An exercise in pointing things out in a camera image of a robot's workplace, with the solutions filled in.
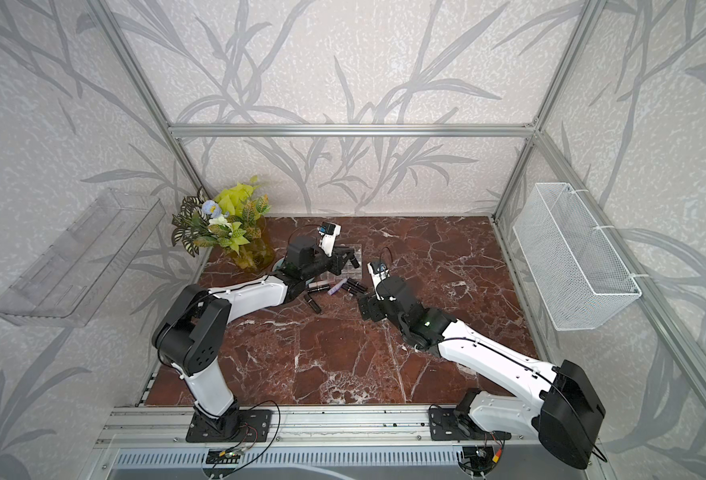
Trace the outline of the black lipstick gold band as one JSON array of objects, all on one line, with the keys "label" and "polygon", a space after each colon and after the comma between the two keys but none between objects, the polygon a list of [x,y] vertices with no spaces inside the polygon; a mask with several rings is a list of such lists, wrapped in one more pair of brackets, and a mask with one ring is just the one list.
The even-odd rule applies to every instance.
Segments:
[{"label": "black lipstick gold band", "polygon": [[353,296],[362,295],[362,292],[350,283],[344,283],[342,285],[342,288]]}]

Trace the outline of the black lipstick silver band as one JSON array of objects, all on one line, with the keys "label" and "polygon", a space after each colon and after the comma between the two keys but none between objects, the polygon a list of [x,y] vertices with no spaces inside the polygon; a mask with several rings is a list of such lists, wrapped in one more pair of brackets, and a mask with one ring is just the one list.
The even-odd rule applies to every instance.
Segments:
[{"label": "black lipstick silver band", "polygon": [[348,278],[347,283],[349,285],[351,285],[357,291],[360,291],[360,292],[367,292],[368,291],[368,288],[366,286],[364,286],[363,284],[361,284],[360,282],[358,282],[352,278]]}]

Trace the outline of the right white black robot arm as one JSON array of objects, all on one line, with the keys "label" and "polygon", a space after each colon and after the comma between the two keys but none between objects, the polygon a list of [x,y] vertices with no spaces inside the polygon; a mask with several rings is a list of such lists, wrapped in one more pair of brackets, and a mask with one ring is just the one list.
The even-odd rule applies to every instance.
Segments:
[{"label": "right white black robot arm", "polygon": [[406,281],[385,272],[359,301],[365,320],[386,319],[418,351],[464,366],[506,390],[478,391],[457,407],[469,432],[534,435],[555,458],[580,470],[602,453],[596,445],[606,409],[582,367],[518,353],[478,333],[457,317],[423,306]]}]

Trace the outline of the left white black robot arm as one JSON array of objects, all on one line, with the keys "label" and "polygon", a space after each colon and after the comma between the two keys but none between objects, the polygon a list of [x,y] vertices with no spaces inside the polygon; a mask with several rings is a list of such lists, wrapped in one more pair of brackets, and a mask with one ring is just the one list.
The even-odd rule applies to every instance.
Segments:
[{"label": "left white black robot arm", "polygon": [[162,363],[182,376],[197,412],[223,423],[236,415],[236,398],[219,368],[218,354],[228,324],[258,310],[284,305],[302,294],[316,277],[339,275],[347,264],[358,268],[355,249],[337,246],[334,234],[320,241],[300,236],[268,274],[227,287],[186,286],[152,336]]}]

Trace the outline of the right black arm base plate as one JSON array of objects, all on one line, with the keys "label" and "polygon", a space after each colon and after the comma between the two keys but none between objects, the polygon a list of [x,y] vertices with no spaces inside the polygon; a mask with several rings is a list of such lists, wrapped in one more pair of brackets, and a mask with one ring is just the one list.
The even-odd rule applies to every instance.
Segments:
[{"label": "right black arm base plate", "polygon": [[468,389],[462,401],[454,407],[441,407],[431,404],[428,408],[430,437],[434,441],[482,440],[482,430],[470,418],[470,407],[481,392],[478,388]]}]

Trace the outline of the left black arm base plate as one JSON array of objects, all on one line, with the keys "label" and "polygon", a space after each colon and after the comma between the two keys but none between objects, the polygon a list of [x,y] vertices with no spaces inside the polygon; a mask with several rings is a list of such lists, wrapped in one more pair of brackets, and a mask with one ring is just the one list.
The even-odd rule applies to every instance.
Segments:
[{"label": "left black arm base plate", "polygon": [[271,418],[272,411],[269,409],[241,409],[238,402],[233,403],[219,417],[211,417],[195,406],[185,441],[187,443],[266,442]]}]

